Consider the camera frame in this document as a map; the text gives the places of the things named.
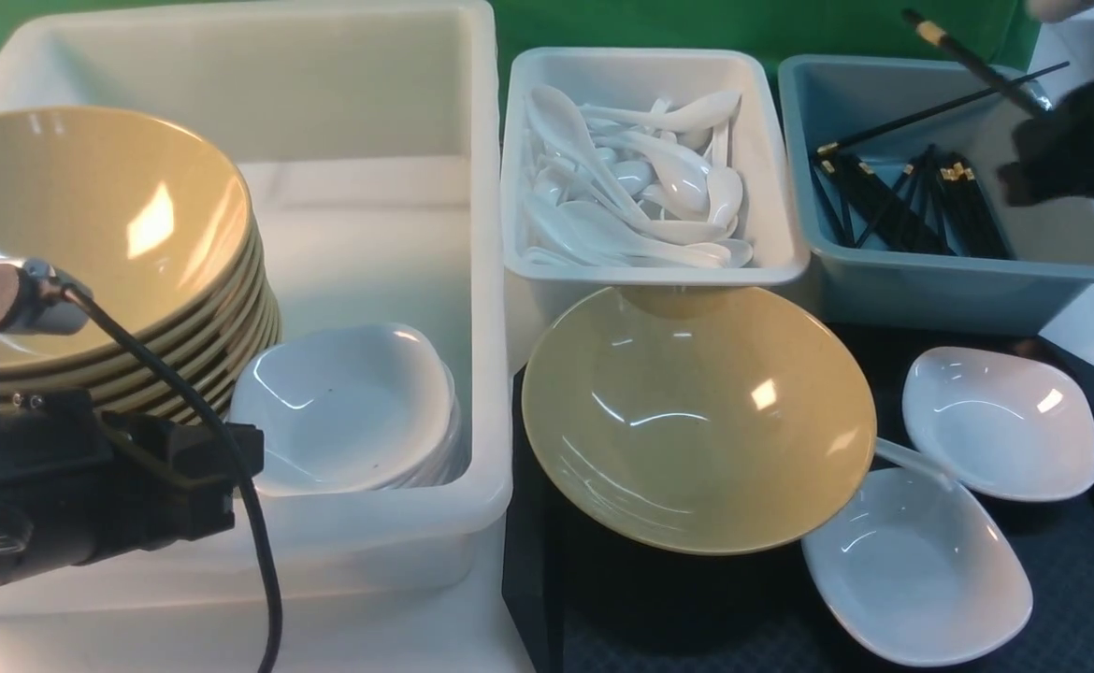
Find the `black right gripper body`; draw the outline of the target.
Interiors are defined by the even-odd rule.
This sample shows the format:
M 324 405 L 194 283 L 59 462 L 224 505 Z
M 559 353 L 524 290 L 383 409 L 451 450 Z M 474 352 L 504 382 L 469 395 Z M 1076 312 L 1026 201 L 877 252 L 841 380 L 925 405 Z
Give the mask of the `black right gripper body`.
M 996 171 L 1006 205 L 1094 199 L 1094 80 L 1070 91 L 1040 118 L 1019 123 L 1010 139 L 1015 160 Z

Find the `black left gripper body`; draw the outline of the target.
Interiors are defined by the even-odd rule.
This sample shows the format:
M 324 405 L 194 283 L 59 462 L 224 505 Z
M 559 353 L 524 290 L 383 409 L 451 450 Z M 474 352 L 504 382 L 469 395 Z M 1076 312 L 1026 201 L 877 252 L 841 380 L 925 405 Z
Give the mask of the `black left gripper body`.
M 232 494 L 264 465 L 264 434 L 251 425 L 98 410 L 77 391 L 93 410 L 97 454 L 0 486 L 0 588 L 230 531 Z

